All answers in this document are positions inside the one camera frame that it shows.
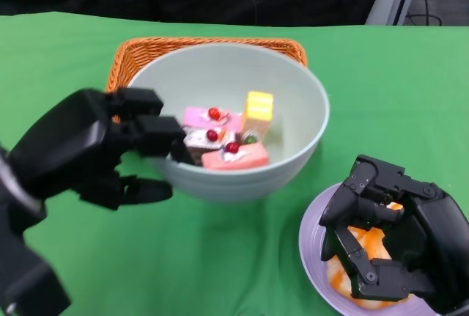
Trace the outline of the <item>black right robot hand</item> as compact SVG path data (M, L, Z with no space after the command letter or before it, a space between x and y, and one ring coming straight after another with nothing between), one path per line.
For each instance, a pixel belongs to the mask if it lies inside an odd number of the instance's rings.
M321 259L339 258L353 298L414 295L440 315L468 314L468 220L435 183L359 155L319 224Z

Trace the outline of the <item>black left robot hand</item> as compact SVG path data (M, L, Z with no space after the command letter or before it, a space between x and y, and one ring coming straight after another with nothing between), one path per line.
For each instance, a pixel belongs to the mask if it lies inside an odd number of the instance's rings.
M21 186L41 200L72 190L110 210L163 201L172 195L168 183L116 169L127 152L193 164L185 131L162 108L152 89L81 89L38 119L7 158Z

